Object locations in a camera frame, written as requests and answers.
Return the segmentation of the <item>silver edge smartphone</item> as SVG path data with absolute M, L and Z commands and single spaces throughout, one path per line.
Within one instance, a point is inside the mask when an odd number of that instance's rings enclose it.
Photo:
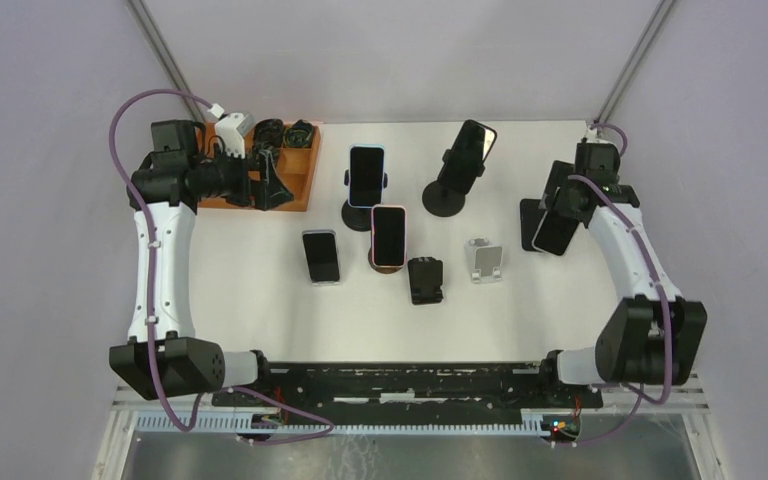
M 310 281 L 314 285 L 340 283 L 336 233 L 333 230 L 305 230 L 302 242 Z

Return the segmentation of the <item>pink case smartphone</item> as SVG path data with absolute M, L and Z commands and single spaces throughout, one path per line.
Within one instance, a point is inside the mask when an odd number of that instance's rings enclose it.
M 406 210 L 376 205 L 371 211 L 371 255 L 376 267 L 396 268 L 406 263 Z

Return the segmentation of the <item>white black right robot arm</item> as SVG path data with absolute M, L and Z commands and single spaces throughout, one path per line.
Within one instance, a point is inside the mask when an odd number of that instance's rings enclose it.
M 668 278 L 643 225 L 634 189 L 620 182 L 621 155 L 607 142 L 581 140 L 573 162 L 553 163 L 524 240 L 562 256 L 586 229 L 607 264 L 617 306 L 592 347 L 554 354 L 554 371 L 537 382 L 540 400 L 562 408 L 578 385 L 643 384 L 668 389 L 689 379 L 707 311 Z

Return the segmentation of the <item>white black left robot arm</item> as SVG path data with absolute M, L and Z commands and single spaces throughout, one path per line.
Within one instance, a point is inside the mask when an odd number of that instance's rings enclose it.
M 236 387 L 250 407 L 274 394 L 259 350 L 224 353 L 197 338 L 191 314 L 189 267 L 198 205 L 221 198 L 261 211 L 294 196 L 278 178 L 268 151 L 249 150 L 254 122 L 224 114 L 212 129 L 169 120 L 151 126 L 153 149 L 130 177 L 129 204 L 138 237 L 138 288 L 125 344 L 109 350 L 112 370 L 146 400 Z

